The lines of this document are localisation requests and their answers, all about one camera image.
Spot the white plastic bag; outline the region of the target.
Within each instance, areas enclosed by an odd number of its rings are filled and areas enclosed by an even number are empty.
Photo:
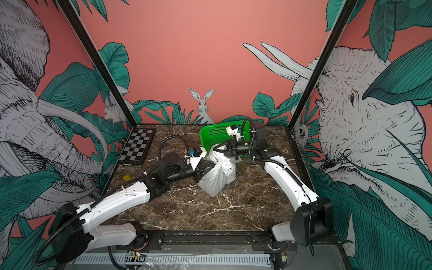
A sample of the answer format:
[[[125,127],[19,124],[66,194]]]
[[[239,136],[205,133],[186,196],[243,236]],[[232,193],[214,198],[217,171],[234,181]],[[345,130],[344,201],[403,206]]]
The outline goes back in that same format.
[[[215,166],[200,180],[198,185],[211,197],[220,193],[227,184],[236,179],[236,159],[227,157],[223,153],[214,150],[213,146],[206,157]]]

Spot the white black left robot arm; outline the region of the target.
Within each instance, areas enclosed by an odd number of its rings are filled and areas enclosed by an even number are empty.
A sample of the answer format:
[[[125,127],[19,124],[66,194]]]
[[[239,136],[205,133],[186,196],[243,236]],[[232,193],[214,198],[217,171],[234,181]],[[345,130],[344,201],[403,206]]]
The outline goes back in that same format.
[[[128,187],[114,188],[94,202],[63,205],[49,230],[52,259],[58,264],[67,263],[87,250],[114,245],[142,249],[147,244],[147,236],[138,222],[115,229],[100,225],[121,212],[162,196],[173,182],[186,178],[200,182],[215,166],[215,162],[202,156],[181,158],[176,153],[168,153],[148,174],[138,177]]]

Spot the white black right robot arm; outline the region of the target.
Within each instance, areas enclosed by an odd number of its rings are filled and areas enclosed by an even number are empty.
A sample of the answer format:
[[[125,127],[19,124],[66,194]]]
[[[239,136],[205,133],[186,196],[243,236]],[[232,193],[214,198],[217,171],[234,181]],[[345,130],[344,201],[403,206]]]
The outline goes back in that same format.
[[[265,126],[245,119],[241,128],[233,124],[225,130],[229,139],[215,145],[214,150],[230,158],[240,155],[251,158],[277,182],[295,210],[290,222],[272,227],[275,240],[311,246],[321,238],[330,236],[334,227],[332,202],[319,197],[294,173],[281,152],[268,143]]]

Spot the green plastic basket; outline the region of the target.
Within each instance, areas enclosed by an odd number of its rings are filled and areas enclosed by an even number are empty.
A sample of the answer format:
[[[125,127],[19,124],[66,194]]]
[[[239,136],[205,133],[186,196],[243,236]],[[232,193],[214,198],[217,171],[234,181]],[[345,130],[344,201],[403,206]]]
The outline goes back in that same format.
[[[239,156],[253,156],[259,149],[267,147],[268,141],[265,126],[261,122],[253,121],[250,118],[203,127],[199,132],[201,146],[207,152],[210,152],[213,146],[235,138],[234,136],[229,136],[226,132],[226,127],[231,125],[236,125],[241,130],[242,139],[238,141]]]

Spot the black white checkerboard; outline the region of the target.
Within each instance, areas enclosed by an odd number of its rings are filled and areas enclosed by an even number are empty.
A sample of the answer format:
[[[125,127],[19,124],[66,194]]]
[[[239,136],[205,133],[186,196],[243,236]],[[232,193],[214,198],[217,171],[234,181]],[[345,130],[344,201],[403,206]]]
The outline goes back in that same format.
[[[155,134],[155,129],[134,128],[120,154],[119,164],[142,165]]]

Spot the small yellow object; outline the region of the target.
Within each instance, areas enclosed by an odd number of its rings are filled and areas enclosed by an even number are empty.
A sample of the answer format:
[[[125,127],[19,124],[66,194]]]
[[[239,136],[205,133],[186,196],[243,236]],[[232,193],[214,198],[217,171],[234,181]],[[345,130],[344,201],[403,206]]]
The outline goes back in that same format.
[[[131,176],[131,174],[126,174],[126,175],[124,175],[123,176],[123,181],[131,181],[132,180],[132,176]]]

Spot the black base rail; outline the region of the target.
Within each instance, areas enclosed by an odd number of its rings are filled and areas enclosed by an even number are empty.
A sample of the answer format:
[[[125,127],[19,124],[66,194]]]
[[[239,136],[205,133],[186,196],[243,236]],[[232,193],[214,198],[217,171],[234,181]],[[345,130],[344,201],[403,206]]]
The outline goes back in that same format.
[[[148,252],[161,250],[163,245],[250,245],[255,251],[274,252],[281,248],[293,249],[295,240],[277,240],[268,231],[142,231],[132,236],[127,230],[120,231],[119,236],[112,233],[97,232],[88,245],[88,250],[114,246],[120,250],[139,250]]]

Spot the left black frame post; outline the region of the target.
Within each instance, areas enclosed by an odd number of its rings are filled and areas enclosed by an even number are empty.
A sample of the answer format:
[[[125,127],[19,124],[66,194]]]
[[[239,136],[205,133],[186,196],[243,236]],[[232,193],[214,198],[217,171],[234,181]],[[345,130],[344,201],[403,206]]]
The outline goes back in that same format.
[[[128,109],[124,98],[120,94],[117,85],[111,76],[107,66],[105,65],[99,51],[97,50],[94,42],[92,41],[91,37],[89,36],[88,31],[85,29],[84,25],[82,24],[81,19],[79,18],[75,8],[73,7],[73,4],[71,1],[65,1],[65,0],[59,0],[56,1],[62,12],[64,13],[65,17],[67,18],[68,22],[72,26],[73,30],[75,31],[77,37],[79,38],[81,44],[83,45],[86,52],[89,54],[93,64],[96,66],[97,71],[100,73],[103,82],[107,85],[108,89],[116,99],[118,105],[120,106],[123,114],[127,118],[130,125],[134,128],[137,126],[137,123]]]

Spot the black frame post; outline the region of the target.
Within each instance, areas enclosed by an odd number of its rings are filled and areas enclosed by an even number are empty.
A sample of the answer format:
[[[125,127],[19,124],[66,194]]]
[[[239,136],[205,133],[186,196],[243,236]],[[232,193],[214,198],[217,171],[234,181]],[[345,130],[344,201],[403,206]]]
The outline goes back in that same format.
[[[298,103],[298,106],[296,108],[296,111],[294,115],[291,118],[291,121],[288,125],[289,130],[293,130],[295,123],[300,117],[300,113],[302,112],[303,108],[305,107],[312,91],[315,89],[316,84],[318,82],[318,79],[320,78],[331,54],[335,46],[337,45],[340,36],[342,35],[342,32],[344,31],[344,28],[348,22],[348,19],[350,18],[354,8],[356,7],[357,1],[355,0],[349,0],[344,1],[342,5],[342,9],[340,10],[336,22],[330,32],[330,35],[328,36],[327,42],[321,52],[320,57],[318,58],[318,62],[316,64],[316,67],[313,70],[313,73],[308,80],[308,84],[301,96],[301,99]]]
[[[86,52],[89,54],[93,64],[96,66],[97,71],[100,73],[103,82],[107,85],[108,89],[116,99],[118,105],[120,106],[123,114],[127,118],[130,125],[134,128],[137,126],[137,123],[128,109],[124,98],[120,94],[117,85],[111,76],[107,66],[105,65],[99,51],[97,50],[94,42],[92,41],[91,37],[89,36],[88,31],[85,29],[84,25],[82,24],[81,19],[79,18],[75,8],[73,7],[73,4],[71,1],[65,1],[65,0],[59,0],[56,1],[62,12],[64,13],[65,17],[67,18],[68,22],[72,26],[73,30],[75,31],[77,37],[79,38],[81,44],[83,45]]]

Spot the right black frame post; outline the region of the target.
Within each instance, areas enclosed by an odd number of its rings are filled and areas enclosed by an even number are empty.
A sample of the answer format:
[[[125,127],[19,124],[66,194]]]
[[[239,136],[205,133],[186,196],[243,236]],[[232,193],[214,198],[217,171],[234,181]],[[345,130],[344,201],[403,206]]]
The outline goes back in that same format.
[[[296,108],[296,111],[294,115],[291,118],[291,121],[288,125],[289,130],[293,130],[295,123],[300,117],[300,113],[302,112],[303,108],[305,107],[312,91],[315,89],[316,84],[318,82],[318,79],[320,78],[331,54],[335,46],[337,45],[340,36],[342,35],[342,32],[344,31],[344,28],[348,22],[348,19],[350,18],[354,8],[356,7],[357,1],[355,0],[349,0],[344,1],[342,5],[342,9],[340,10],[336,22],[330,32],[330,35],[328,36],[327,42],[321,52],[320,57],[318,58],[318,62],[316,64],[316,67],[313,70],[313,73],[308,80],[308,84],[301,96],[301,99],[298,103],[298,106]]]

